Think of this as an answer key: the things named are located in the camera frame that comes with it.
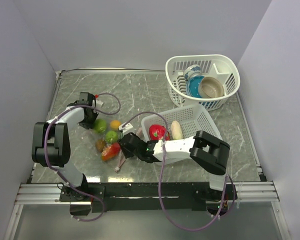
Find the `fake green apple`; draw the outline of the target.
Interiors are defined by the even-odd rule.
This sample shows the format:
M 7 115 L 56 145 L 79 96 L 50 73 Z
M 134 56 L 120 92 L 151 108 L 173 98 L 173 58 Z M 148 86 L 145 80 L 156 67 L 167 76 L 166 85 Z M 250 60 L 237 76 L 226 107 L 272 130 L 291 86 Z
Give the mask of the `fake green apple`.
M 107 130 L 107 121 L 105 119 L 96 119 L 93 123 L 93 130 L 98 133 L 102 134 Z
M 113 144 L 119 139 L 118 133 L 114 130 L 110 130 L 105 134 L 105 142 L 107 144 Z

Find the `clear zip top bag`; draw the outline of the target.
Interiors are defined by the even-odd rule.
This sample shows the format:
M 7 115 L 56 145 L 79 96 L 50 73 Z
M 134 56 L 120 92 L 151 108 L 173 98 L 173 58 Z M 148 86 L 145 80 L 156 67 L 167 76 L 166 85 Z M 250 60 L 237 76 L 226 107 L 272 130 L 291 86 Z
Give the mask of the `clear zip top bag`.
M 99 136 L 95 142 L 95 148 L 100 153 L 101 160 L 107 162 L 118 157 L 118 163 L 114 168 L 116 173 L 121 170 L 126 161 L 119 145 L 119 126 L 121 125 L 122 123 L 119 120 L 115 119 L 107 122 L 103 118 L 97 118 L 92 125 L 92 130 Z

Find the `fake carrot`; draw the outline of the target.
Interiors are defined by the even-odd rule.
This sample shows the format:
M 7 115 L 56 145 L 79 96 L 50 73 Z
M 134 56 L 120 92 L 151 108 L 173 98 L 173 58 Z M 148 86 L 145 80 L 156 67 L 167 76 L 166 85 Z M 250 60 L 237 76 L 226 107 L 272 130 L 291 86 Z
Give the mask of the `fake carrot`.
M 104 148 L 101 153 L 101 160 L 106 162 L 114 157 L 116 157 L 121 151 L 119 143 L 115 142 Z

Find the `fake orange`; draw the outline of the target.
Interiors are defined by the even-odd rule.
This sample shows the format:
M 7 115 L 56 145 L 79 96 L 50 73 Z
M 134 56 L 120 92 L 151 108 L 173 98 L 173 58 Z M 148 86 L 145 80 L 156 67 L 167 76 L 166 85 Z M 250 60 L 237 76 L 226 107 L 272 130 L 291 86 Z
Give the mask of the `fake orange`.
M 112 120 L 109 127 L 114 131 L 118 131 L 121 124 L 122 123 L 119 120 Z

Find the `fake red dragon fruit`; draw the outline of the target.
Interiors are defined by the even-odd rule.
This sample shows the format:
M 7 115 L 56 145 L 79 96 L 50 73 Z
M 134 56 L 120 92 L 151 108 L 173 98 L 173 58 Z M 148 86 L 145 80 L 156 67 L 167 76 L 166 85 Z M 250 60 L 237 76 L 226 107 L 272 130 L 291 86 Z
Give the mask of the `fake red dragon fruit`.
M 152 141 L 161 140 L 164 137 L 164 133 L 166 133 L 165 140 L 169 141 L 170 134 L 164 126 L 159 125 L 159 124 L 153 124 L 149 127 L 149 130 L 148 130 L 150 140 L 152 140 Z

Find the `fake brown kiwi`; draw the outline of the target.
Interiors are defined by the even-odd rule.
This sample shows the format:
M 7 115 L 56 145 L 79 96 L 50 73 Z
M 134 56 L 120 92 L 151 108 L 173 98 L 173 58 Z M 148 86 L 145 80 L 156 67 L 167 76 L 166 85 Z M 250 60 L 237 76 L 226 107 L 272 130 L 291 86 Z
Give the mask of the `fake brown kiwi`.
M 104 148 L 106 147 L 106 141 L 104 139 L 98 139 L 96 142 L 95 142 L 95 147 L 96 147 L 96 150 L 100 153 L 103 152 Z

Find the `fake white radish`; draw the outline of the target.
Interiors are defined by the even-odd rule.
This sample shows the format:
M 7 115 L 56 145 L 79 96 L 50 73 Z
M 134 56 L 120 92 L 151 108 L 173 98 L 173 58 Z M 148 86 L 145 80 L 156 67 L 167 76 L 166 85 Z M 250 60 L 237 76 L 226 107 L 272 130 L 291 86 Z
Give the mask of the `fake white radish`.
M 181 140 L 183 139 L 183 132 L 182 132 L 182 128 L 181 125 L 178 121 L 174 120 L 171 123 L 171 134 L 172 134 L 172 138 L 173 140 Z

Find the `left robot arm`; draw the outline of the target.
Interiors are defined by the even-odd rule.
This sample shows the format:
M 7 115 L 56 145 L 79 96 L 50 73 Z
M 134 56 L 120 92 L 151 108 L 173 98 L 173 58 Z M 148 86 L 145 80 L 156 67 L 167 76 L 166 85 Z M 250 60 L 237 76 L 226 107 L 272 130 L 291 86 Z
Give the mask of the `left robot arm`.
M 70 162 L 71 144 L 69 130 L 75 126 L 89 130 L 94 126 L 98 113 L 96 96 L 81 92 L 79 100 L 46 122 L 37 122 L 33 128 L 32 160 L 50 168 L 72 187 L 71 195 L 78 201 L 87 199 L 90 193 L 87 178 Z

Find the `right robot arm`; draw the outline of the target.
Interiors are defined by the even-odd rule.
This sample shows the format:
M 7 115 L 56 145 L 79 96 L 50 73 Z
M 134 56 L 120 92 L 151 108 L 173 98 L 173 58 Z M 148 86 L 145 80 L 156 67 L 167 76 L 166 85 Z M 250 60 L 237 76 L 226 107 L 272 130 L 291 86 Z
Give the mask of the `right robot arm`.
M 182 160 L 193 160 L 209 173 L 209 195 L 222 198 L 226 192 L 224 185 L 230 145 L 199 130 L 194 136 L 179 140 L 144 141 L 130 132 L 118 141 L 125 158 L 137 157 L 139 160 L 163 166 Z

